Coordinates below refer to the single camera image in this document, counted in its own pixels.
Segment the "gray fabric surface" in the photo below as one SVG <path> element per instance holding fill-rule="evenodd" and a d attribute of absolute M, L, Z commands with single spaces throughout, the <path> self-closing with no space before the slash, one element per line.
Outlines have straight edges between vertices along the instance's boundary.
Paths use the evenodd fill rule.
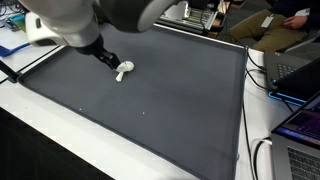
<path fill-rule="evenodd" d="M 108 51 L 135 64 L 121 83 L 69 48 L 20 83 L 201 179 L 233 179 L 245 50 L 159 27 L 127 34 L 106 26 L 102 35 Z"/>

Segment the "person's hand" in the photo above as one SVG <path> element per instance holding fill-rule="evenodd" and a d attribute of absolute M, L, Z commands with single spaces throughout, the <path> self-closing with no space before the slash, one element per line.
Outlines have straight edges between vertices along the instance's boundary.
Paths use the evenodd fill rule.
<path fill-rule="evenodd" d="M 292 16 L 284 20 L 283 26 L 289 29 L 298 29 L 307 22 L 307 18 L 307 16 Z"/>

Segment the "white device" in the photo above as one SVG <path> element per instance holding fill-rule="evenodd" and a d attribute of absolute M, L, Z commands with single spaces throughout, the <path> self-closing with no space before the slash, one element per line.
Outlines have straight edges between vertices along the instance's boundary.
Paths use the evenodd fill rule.
<path fill-rule="evenodd" d="M 180 1 L 177 5 L 172 5 L 168 8 L 164 15 L 168 19 L 182 20 L 190 16 L 191 8 L 188 1 Z"/>

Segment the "person's arm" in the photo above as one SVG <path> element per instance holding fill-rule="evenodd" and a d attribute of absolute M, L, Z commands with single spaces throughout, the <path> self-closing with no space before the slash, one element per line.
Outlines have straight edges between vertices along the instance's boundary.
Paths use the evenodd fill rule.
<path fill-rule="evenodd" d="M 320 29 L 320 15 L 310 15 L 306 23 L 302 26 L 303 29 Z"/>
<path fill-rule="evenodd" d="M 320 29 L 320 15 L 292 16 L 287 18 L 283 25 L 290 29 Z"/>

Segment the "black cable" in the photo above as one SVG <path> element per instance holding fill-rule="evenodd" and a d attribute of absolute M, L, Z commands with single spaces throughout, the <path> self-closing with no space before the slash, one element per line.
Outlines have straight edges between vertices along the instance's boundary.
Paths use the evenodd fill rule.
<path fill-rule="evenodd" d="M 250 61 L 252 62 L 252 64 L 254 64 L 255 66 L 257 66 L 258 68 L 260 68 L 260 69 L 262 69 L 262 70 L 266 70 L 265 67 L 259 66 L 258 64 L 256 64 L 256 63 L 252 60 L 252 58 L 251 58 L 251 56 L 250 56 L 250 53 L 249 53 L 249 47 L 247 47 L 247 53 L 248 53 L 248 57 L 249 57 Z"/>
<path fill-rule="evenodd" d="M 246 72 L 247 72 L 246 74 L 249 75 L 250 79 L 254 82 L 255 85 L 257 85 L 257 86 L 258 86 L 259 88 L 261 88 L 261 89 L 268 90 L 267 88 L 261 86 L 260 84 L 258 84 L 258 83 L 256 82 L 256 80 L 251 76 L 251 74 L 250 74 L 250 72 L 248 71 L 248 69 L 246 69 Z"/>
<path fill-rule="evenodd" d="M 252 173 L 252 177 L 254 178 L 255 176 L 254 176 L 254 170 L 252 169 L 252 158 L 251 158 L 251 150 L 250 150 L 248 126 L 247 126 L 247 117 L 246 117 L 246 110 L 244 108 L 244 102 L 242 104 L 242 111 L 243 111 L 244 130 L 245 130 L 245 134 L 246 134 L 247 150 L 248 150 L 249 161 L 250 161 L 250 170 L 251 170 L 251 173 Z"/>
<path fill-rule="evenodd" d="M 261 69 L 250 69 L 250 70 L 248 70 L 249 73 L 253 72 L 253 71 L 261 73 L 261 74 L 265 74 L 265 71 L 263 71 Z"/>
<path fill-rule="evenodd" d="M 290 110 L 290 112 L 293 113 L 293 110 L 292 110 L 292 108 L 289 106 L 289 104 L 287 103 L 287 101 L 285 101 L 285 100 L 282 100 L 282 101 L 283 101 L 283 103 L 287 106 L 287 108 Z"/>
<path fill-rule="evenodd" d="M 258 157 L 260 146 L 264 143 L 264 140 L 270 140 L 270 137 L 263 138 L 263 140 L 259 141 L 253 153 L 253 169 L 254 169 L 254 174 L 256 176 L 256 180 L 258 180 L 257 157 Z"/>
<path fill-rule="evenodd" d="M 13 13 L 7 13 L 8 8 L 13 12 Z M 18 1 L 7 1 L 7 0 L 1 0 L 0 1 L 0 17 L 4 16 L 4 15 L 10 15 L 10 14 L 17 14 L 17 13 L 22 13 L 23 9 L 22 7 L 19 5 Z"/>

